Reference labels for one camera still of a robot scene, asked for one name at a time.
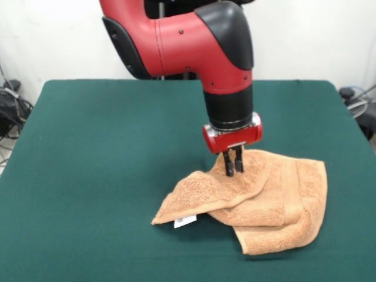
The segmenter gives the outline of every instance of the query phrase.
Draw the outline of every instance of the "towel fold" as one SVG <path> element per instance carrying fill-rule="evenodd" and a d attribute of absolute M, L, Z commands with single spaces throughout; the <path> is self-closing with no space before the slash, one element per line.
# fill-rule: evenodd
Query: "towel fold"
<path fill-rule="evenodd" d="M 244 254 L 303 247 L 323 223 L 324 162 L 243 149 L 244 173 L 227 177 L 219 156 L 209 172 L 194 172 L 167 195 L 152 224 L 208 213 L 232 226 Z"/>

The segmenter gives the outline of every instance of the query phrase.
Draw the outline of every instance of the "cable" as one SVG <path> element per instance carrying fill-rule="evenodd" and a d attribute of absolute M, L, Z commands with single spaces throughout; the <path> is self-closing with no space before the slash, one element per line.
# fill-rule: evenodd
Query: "cable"
<path fill-rule="evenodd" d="M 9 85 L 9 87 L 11 88 L 11 90 L 14 90 L 13 89 L 13 85 L 9 82 L 9 80 L 6 79 L 6 76 L 4 74 L 4 71 L 1 67 L 1 58 L 0 58 L 0 73 L 1 73 L 1 76 L 4 78 L 5 82 Z"/>
<path fill-rule="evenodd" d="M 5 147 L 4 145 L 1 145 L 1 144 L 0 144 L 0 147 L 3 148 L 3 149 L 5 149 L 5 150 L 8 150 L 8 151 L 13 151 L 12 148 Z"/>
<path fill-rule="evenodd" d="M 4 159 L 0 162 L 0 165 L 2 165 L 3 163 L 6 163 L 7 161 L 9 161 L 9 159 Z"/>
<path fill-rule="evenodd" d="M 367 109 L 368 109 L 368 104 L 371 104 L 371 103 L 376 103 L 376 99 L 373 99 L 373 100 L 365 100 L 365 99 L 361 99 L 361 101 L 357 102 L 357 103 L 353 103 L 349 106 L 347 106 L 347 109 L 350 111 L 352 109 L 355 109 L 357 107 L 360 107 L 360 106 L 363 106 L 364 107 L 357 113 L 351 113 L 351 115 L 353 116 L 354 119 L 360 117 L 361 115 L 363 115 Z"/>
<path fill-rule="evenodd" d="M 376 84 L 374 86 L 370 87 L 369 89 L 367 89 L 364 93 L 370 93 L 375 88 L 376 88 Z"/>

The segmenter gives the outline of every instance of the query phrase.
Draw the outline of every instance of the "black device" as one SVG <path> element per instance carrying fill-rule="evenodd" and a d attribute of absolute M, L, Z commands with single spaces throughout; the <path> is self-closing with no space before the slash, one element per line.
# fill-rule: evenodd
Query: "black device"
<path fill-rule="evenodd" d="M 33 109 L 33 106 L 17 93 L 20 87 L 18 80 L 7 81 L 0 87 L 0 140 L 5 137 L 16 139 L 17 136 L 11 136 L 10 131 L 17 127 L 20 133 Z"/>

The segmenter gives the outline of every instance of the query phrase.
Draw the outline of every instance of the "table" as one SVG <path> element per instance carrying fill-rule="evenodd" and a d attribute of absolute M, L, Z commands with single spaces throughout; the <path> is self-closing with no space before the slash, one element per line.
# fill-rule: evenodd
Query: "table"
<path fill-rule="evenodd" d="M 198 81 L 53 80 L 0 179 L 0 281 L 374 281 L 376 158 L 333 85 L 256 81 L 256 149 L 325 161 L 309 246 L 244 256 L 208 215 L 152 226 L 177 181 L 214 162 Z"/>

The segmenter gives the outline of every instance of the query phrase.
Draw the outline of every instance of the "screw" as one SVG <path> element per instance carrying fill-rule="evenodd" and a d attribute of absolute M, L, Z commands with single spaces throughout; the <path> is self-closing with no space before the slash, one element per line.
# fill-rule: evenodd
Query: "screw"
<path fill-rule="evenodd" d="M 112 39 L 115 39 L 115 40 L 119 39 L 118 34 L 116 33 L 116 31 L 114 31 L 114 32 L 111 34 L 111 37 L 112 37 Z"/>

